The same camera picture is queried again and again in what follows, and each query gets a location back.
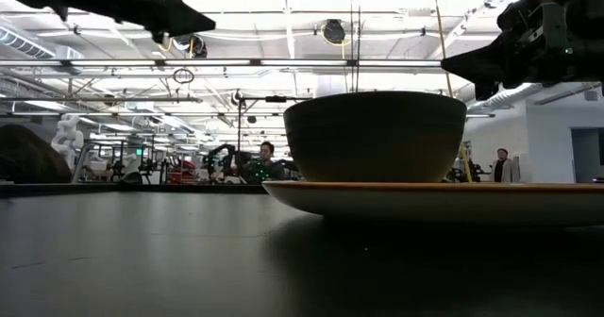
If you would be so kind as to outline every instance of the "plate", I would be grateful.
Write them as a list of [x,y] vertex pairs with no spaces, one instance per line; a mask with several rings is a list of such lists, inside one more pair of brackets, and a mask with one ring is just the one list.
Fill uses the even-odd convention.
[[485,183],[262,184],[281,203],[339,218],[513,226],[604,224],[604,186]]

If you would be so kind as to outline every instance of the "bowl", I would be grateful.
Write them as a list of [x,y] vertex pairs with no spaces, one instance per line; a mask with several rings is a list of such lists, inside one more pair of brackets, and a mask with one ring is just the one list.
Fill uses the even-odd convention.
[[354,92],[284,113],[294,163],[308,181],[439,182],[458,154],[466,106],[423,92]]

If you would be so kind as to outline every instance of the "person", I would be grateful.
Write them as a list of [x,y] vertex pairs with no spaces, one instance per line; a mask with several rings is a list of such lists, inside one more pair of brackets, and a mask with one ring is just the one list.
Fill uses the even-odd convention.
[[267,180],[283,180],[285,179],[283,167],[271,160],[274,153],[275,146],[270,142],[263,142],[260,145],[260,162],[268,172]]
[[512,183],[520,181],[520,170],[516,163],[508,158],[508,150],[499,148],[497,160],[491,166],[490,181],[499,183]]

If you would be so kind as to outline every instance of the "plate rim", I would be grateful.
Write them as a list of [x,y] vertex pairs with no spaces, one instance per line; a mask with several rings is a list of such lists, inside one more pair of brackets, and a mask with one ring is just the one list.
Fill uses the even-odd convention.
[[373,191],[373,192],[563,192],[604,194],[600,184],[554,183],[361,183],[361,182],[306,182],[265,181],[262,186],[276,189],[314,189],[322,191]]

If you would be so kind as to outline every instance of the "table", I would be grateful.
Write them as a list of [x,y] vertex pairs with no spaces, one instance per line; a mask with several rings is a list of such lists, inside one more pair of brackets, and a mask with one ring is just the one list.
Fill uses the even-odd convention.
[[602,316],[601,228],[338,222],[265,194],[0,199],[0,316]]

